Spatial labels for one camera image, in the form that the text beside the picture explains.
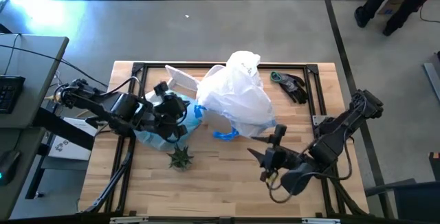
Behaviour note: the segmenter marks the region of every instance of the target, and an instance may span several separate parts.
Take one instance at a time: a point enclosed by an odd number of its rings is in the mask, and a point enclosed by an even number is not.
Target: gray floor
[[[385,182],[432,181],[428,153],[440,150],[440,106],[422,64],[440,50],[440,25],[414,14],[386,38],[386,16],[360,29],[353,11],[361,1],[332,4],[357,87],[385,104],[384,116],[368,122]],[[440,19],[440,1],[428,1],[423,15]],[[104,82],[115,60],[225,61],[245,49],[266,62],[333,62],[350,100],[324,1],[10,0],[0,23],[13,32],[68,36],[65,59]],[[64,81],[80,77],[68,67],[60,72]],[[362,139],[356,140],[364,186],[374,186]],[[12,217],[74,213],[84,174],[48,172],[41,184],[47,196],[20,196]]]

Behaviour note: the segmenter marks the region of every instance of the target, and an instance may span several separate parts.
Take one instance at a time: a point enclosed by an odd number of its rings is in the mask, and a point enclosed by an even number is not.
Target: computer mouse
[[[0,186],[6,186],[14,178],[20,155],[18,150],[9,150],[0,155]]]

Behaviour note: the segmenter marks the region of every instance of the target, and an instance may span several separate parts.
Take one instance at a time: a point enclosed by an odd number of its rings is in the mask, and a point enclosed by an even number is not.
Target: black glove
[[[270,73],[270,79],[280,84],[281,88],[289,95],[289,97],[299,104],[305,104],[308,96],[302,87],[305,86],[304,80],[298,76],[283,74],[273,71]]]

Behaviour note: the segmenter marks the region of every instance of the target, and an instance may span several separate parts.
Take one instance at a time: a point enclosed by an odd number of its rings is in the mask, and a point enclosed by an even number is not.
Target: potted plant
[[[191,165],[191,159],[194,156],[188,155],[188,146],[185,146],[184,149],[180,149],[178,145],[176,145],[173,154],[168,154],[171,157],[171,163],[169,168],[174,168],[180,172],[186,171],[189,169]]]

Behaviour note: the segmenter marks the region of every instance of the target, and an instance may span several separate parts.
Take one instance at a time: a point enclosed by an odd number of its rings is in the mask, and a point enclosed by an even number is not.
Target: black keyboard
[[[21,76],[0,76],[0,113],[9,114],[14,110],[24,82]]]

